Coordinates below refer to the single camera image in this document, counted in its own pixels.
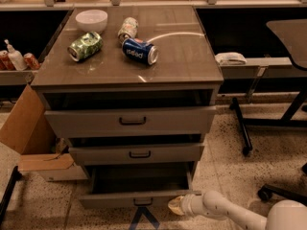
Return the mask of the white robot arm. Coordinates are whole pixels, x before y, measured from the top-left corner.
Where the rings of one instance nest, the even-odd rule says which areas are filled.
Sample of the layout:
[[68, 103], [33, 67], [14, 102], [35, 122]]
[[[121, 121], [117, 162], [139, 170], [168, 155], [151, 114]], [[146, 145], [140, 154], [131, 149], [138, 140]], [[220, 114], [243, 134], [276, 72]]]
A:
[[293, 200], [277, 202], [266, 217], [232, 203], [217, 191], [180, 195], [171, 199], [168, 207], [179, 216], [231, 219], [243, 230], [307, 230], [307, 207]]

